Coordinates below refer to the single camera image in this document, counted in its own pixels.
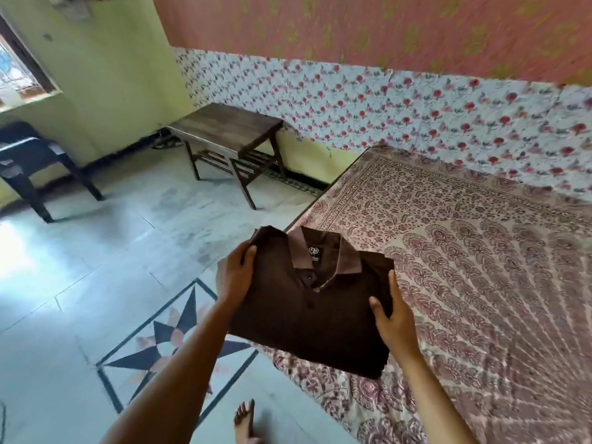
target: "wooden table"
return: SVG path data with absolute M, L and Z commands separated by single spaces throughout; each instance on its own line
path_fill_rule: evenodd
M 279 118 L 213 103 L 174 122 L 168 129 L 185 143 L 197 180 L 197 160 L 233 175 L 250 208 L 255 210 L 247 190 L 248 184 L 274 163 L 285 178 L 284 162 L 275 138 L 281 127 L 282 120 Z M 255 150 L 267 139 L 273 156 Z M 197 154 L 191 150 L 191 144 L 199 145 Z

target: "shirt label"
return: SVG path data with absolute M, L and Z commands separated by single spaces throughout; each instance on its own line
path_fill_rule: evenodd
M 321 264 L 321 258 L 323 257 L 323 248 L 311 246 L 308 248 L 308 253 L 313 260 L 313 265 L 318 266 Z

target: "folded shirt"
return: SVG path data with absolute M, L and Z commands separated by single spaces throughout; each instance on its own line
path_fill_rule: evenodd
M 230 333 L 368 378 L 379 378 L 389 350 L 368 298 L 393 312 L 383 254 L 357 251 L 340 234 L 272 226 L 255 232 L 253 282 Z

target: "foot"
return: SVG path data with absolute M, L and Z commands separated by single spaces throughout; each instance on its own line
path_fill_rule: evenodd
M 252 444 L 259 440 L 253 440 L 253 417 L 255 415 L 255 400 L 251 399 L 248 407 L 242 402 L 234 415 L 234 438 L 236 444 Z

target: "black star design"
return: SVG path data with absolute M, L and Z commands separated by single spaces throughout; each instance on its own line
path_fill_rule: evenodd
M 158 360 L 164 357 L 160 354 L 157 346 L 160 343 L 170 342 L 175 329 L 180 330 L 183 334 L 185 334 L 191 328 L 195 327 L 197 323 L 198 322 L 197 310 L 195 305 L 195 287 L 193 287 L 193 289 L 191 290 L 191 294 L 189 295 L 189 299 L 187 299 L 187 303 L 183 308 L 183 313 L 181 313 L 181 316 L 177 321 L 177 325 L 175 327 L 163 324 L 159 321 L 152 321 L 152 325 L 154 327 L 154 340 L 156 342 L 153 346 L 147 347 L 142 351 L 119 358 L 114 362 L 106 364 L 106 366 L 112 366 L 114 368 L 127 368 L 138 369 L 139 371 L 147 371 L 146 375 L 144 376 L 144 379 L 142 379 L 142 381 L 140 382 L 140 385 L 138 386 L 136 392 L 133 394 L 133 396 L 131 396 L 131 399 L 129 400 L 130 402 L 148 384 L 148 382 L 152 380 L 152 377 L 154 377 L 156 374 L 156 372 L 152 371 L 152 368 Z M 220 354 L 218 354 L 218 358 L 222 358 L 227 355 L 231 355 L 235 352 L 248 349 L 249 347 L 251 347 L 249 343 L 225 340 L 222 346 L 222 350 L 220 351 Z M 208 386 L 208 393 L 212 394 L 212 389 L 210 385 Z

